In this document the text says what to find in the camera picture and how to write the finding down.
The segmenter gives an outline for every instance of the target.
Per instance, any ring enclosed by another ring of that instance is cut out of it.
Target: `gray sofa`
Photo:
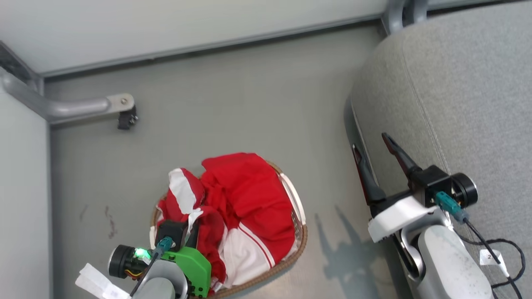
[[[471,222],[485,238],[512,240],[532,259],[532,3],[452,13],[386,38],[360,70],[348,103],[350,142],[364,147],[387,194],[405,190],[406,178],[384,131],[421,167],[471,177],[479,191],[468,208]],[[514,277],[518,252],[494,248]],[[477,261],[479,249],[468,246]],[[505,281],[497,268],[483,270],[492,284]],[[532,272],[517,285],[530,297]],[[510,286],[496,294],[515,298]]]

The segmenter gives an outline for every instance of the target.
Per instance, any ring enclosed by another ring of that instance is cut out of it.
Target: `gray floor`
[[[347,28],[49,83],[56,99],[131,93],[141,117],[129,132],[115,118],[52,131],[56,298],[91,298],[74,285],[85,263],[105,271],[118,244],[148,245],[168,171],[240,151],[290,176],[310,234],[290,271],[242,297],[397,298],[367,232],[342,118],[354,74],[379,42],[376,27]]]

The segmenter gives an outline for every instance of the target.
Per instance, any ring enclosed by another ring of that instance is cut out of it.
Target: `laundry basket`
[[[281,168],[279,168],[277,165],[273,164],[272,162],[269,162],[269,161],[267,162],[277,173],[277,176],[279,177],[279,180],[284,186],[286,194],[288,195],[288,198],[290,198],[290,202],[292,203],[292,222],[294,223],[294,228],[295,228],[297,251],[295,251],[290,256],[287,256],[286,258],[284,258],[283,261],[275,265],[268,272],[265,272],[262,275],[255,277],[254,279],[242,285],[233,286],[232,288],[229,288],[229,289],[222,288],[218,292],[216,292],[214,295],[210,295],[208,298],[227,297],[227,296],[236,294],[240,291],[243,291],[249,287],[252,287],[256,284],[259,284],[269,279],[270,277],[274,276],[275,274],[279,273],[280,271],[283,271],[284,269],[294,264],[295,261],[297,261],[297,259],[303,253],[303,250],[305,249],[306,239],[307,239],[307,228],[306,228],[306,221],[305,221],[305,211],[303,210],[303,205],[301,204],[301,200],[297,194],[297,191],[294,185],[292,184],[290,179],[281,171]],[[161,197],[161,200],[166,200],[166,195]],[[149,232],[150,245],[152,247],[155,246],[157,221],[160,217],[161,217],[161,211],[157,209],[157,206],[155,206],[155,208],[153,209],[153,214],[151,218],[151,227],[150,227],[150,232]]]

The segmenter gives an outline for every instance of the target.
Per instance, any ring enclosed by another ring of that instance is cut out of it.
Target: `red and white clothing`
[[[292,205],[277,173],[256,154],[206,159],[197,179],[186,169],[169,173],[164,219],[200,221],[197,249],[225,287],[268,271],[295,249]]]

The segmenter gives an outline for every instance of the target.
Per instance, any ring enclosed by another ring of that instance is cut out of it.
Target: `basket handle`
[[[281,179],[282,185],[286,190],[286,194],[288,194],[288,197],[290,198],[290,202],[294,207],[294,211],[296,211],[297,218],[299,221],[301,221],[301,224],[306,225],[305,210],[303,209],[301,199],[297,194],[294,184],[292,184],[290,179],[282,172],[279,174],[279,178]]]

